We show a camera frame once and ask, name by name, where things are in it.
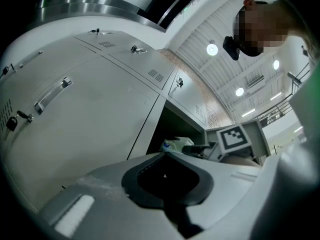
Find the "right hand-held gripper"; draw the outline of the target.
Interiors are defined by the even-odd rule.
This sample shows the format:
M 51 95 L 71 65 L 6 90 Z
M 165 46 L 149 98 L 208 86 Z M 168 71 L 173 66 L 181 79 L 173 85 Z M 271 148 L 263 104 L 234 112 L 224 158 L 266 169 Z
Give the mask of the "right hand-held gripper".
M 253 157 L 252 142 L 241 124 L 206 130 L 205 140 L 205 145 L 185 145 L 182 153 L 212 162 L 222 162 L 229 156 Z

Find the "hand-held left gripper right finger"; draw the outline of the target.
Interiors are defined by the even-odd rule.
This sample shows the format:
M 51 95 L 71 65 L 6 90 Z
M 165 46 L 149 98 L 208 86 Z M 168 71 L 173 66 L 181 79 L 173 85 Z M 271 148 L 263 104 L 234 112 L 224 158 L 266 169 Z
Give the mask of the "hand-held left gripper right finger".
M 266 168 L 218 163 L 169 153 L 181 164 L 209 173 L 212 190 L 197 205 L 187 206 L 191 224 L 202 231 L 189 240 L 251 240 L 254 224 L 266 200 Z

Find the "metal balcony railing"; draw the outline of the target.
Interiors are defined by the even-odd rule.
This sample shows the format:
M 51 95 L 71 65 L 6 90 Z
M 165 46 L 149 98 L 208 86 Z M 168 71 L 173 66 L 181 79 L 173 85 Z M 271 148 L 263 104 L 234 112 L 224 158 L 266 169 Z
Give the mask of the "metal balcony railing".
M 275 105 L 271 106 L 265 112 L 259 114 L 256 119 L 260 122 L 262 128 L 269 126 L 270 124 L 276 122 L 277 120 L 283 118 L 289 112 L 293 110 L 290 105 L 290 99 L 298 92 L 304 80 L 310 74 L 309 63 L 307 63 L 302 70 L 294 75 L 289 72 L 288 77 L 291 80 L 291 89 L 288 95 L 285 95 L 280 101 L 277 101 Z

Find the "ceiling air vent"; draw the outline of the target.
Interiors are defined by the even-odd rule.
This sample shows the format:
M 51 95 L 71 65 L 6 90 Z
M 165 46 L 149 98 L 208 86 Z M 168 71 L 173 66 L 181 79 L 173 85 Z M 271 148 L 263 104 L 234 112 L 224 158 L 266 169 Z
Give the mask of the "ceiling air vent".
M 257 77 L 256 79 L 254 79 L 253 81 L 251 81 L 250 83 L 247 84 L 247 88 L 250 89 L 252 87 L 254 87 L 255 85 L 257 85 L 260 82 L 264 81 L 264 75 L 260 75 L 259 77 Z

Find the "white plastic bag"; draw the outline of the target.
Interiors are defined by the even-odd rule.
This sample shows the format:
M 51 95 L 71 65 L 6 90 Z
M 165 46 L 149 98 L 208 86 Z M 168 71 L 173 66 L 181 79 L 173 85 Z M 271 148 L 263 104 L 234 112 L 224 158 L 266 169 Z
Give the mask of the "white plastic bag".
M 165 139 L 160 146 L 161 152 L 181 153 L 184 146 L 193 146 L 194 142 L 188 137 L 174 137 L 172 140 Z

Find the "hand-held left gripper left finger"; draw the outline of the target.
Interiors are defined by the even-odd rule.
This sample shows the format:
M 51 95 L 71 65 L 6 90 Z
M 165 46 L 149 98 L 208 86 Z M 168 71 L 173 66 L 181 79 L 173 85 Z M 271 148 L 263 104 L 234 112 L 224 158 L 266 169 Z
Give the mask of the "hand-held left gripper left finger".
M 39 212 L 54 240 L 185 240 L 161 209 L 144 208 L 122 186 L 125 173 L 163 154 L 97 168 L 54 196 Z

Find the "stainless steel column band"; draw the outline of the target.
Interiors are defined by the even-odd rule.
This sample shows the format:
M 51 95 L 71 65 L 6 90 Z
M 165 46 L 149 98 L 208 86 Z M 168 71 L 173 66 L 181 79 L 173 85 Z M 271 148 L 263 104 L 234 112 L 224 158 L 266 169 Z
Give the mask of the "stainless steel column band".
M 39 0 L 32 26 L 35 28 L 57 20 L 86 16 L 120 18 L 162 33 L 167 31 L 149 20 L 142 9 L 124 0 Z

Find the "person's white shirt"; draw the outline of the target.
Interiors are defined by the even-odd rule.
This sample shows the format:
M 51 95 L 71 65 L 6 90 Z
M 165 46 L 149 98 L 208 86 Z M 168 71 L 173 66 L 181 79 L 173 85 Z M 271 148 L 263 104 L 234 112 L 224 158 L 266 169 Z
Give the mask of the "person's white shirt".
M 320 240 L 320 62 L 290 105 L 305 139 L 281 154 L 251 240 Z

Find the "grey metal locker cabinet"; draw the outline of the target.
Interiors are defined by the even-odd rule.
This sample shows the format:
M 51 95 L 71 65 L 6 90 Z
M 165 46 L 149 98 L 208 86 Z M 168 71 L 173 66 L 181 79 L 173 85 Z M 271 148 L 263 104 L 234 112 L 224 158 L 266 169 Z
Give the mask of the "grey metal locker cabinet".
M 176 65 L 159 89 L 99 56 L 49 77 L 22 110 L 32 122 L 0 129 L 0 149 L 14 194 L 33 214 L 88 172 L 152 152 L 162 139 L 206 140 L 201 91 Z

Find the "person's right forearm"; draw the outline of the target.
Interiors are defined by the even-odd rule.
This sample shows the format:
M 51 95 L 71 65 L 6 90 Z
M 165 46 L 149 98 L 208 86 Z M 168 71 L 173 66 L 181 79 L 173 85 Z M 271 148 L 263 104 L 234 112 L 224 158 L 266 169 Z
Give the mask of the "person's right forearm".
M 250 167 L 255 167 L 255 168 L 262 167 L 261 165 L 257 164 L 256 162 L 250 160 L 249 158 L 244 158 L 244 157 L 236 156 L 236 155 L 225 156 L 220 162 L 224 163 L 224 164 L 250 166 Z

